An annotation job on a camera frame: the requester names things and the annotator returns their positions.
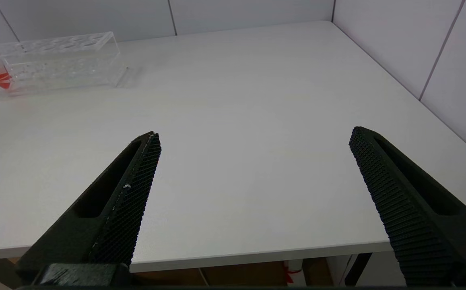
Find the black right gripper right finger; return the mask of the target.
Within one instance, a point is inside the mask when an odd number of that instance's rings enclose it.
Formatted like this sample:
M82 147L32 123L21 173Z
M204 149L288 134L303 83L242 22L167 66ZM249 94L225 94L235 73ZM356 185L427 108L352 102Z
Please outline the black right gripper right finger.
M375 131L349 147L406 285L466 288L466 205Z

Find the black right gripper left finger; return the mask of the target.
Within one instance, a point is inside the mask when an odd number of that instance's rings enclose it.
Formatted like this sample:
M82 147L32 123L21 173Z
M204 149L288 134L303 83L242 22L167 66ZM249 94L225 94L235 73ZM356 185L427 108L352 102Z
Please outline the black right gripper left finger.
M51 264L130 265L161 151L155 132L132 140L22 255L19 277L32 282Z

